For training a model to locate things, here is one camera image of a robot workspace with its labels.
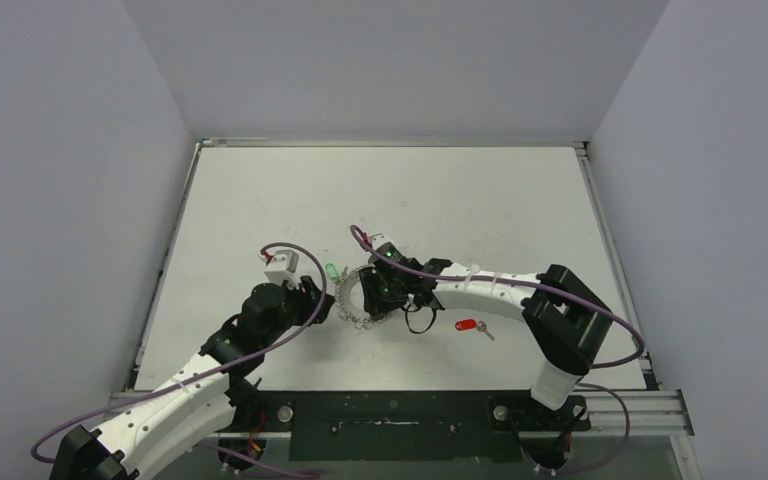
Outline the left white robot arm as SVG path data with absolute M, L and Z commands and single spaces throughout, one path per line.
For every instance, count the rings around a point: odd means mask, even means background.
M 304 276 L 255 286 L 187 363 L 147 399 L 60 441 L 53 479 L 150 479 L 206 436 L 261 426 L 266 413 L 248 375 L 291 328 L 323 322 L 333 295 Z

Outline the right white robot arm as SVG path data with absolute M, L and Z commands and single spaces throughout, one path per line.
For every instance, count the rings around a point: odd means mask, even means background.
M 448 259 L 420 263 L 385 235 L 362 243 L 374 251 L 360 274 L 367 314 L 428 307 L 524 322 L 544 355 L 525 402 L 527 419 L 548 429 L 564 417 L 568 396 L 593 368 L 612 324 L 609 308 L 571 270 L 552 264 L 543 273 L 506 274 Z

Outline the key with red tag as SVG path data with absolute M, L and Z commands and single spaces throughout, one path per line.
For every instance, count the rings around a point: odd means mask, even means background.
M 495 337 L 492 333 L 489 332 L 488 327 L 484 321 L 477 321 L 475 319 L 460 320 L 455 323 L 455 329 L 459 332 L 476 330 L 486 335 L 491 341 L 495 340 Z

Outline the silver keyring disc with rings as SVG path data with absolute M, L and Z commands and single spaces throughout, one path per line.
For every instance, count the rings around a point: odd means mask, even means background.
M 375 325 L 389 320 L 393 314 L 369 314 L 363 309 L 363 305 L 358 306 L 352 297 L 352 292 L 360 286 L 360 272 L 366 266 L 355 268 L 351 271 L 344 269 L 334 281 L 335 283 L 335 306 L 338 309 L 338 317 L 351 323 L 355 329 L 369 330 Z

